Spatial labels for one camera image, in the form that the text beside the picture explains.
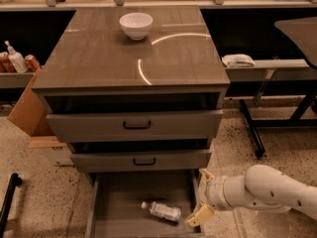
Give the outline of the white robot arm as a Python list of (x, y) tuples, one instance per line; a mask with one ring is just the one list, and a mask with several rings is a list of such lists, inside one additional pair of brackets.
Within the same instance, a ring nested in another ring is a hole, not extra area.
[(207, 222), (216, 210), (229, 211), (237, 207), (284, 213), (296, 209), (317, 219), (317, 187), (310, 186), (265, 165), (255, 165), (243, 175), (213, 176), (200, 169), (206, 178), (205, 202), (196, 205), (185, 223), (191, 227)]

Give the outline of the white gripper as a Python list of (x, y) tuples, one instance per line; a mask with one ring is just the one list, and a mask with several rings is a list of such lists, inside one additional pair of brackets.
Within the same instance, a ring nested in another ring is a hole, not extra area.
[(224, 195), (224, 183), (227, 177), (214, 177), (207, 169), (200, 169), (199, 172), (205, 177), (205, 196), (211, 206), (206, 203), (196, 205), (194, 212), (185, 220), (185, 223), (191, 227), (197, 227), (207, 222), (214, 215), (213, 207), (218, 211), (226, 211), (229, 209), (229, 204)]

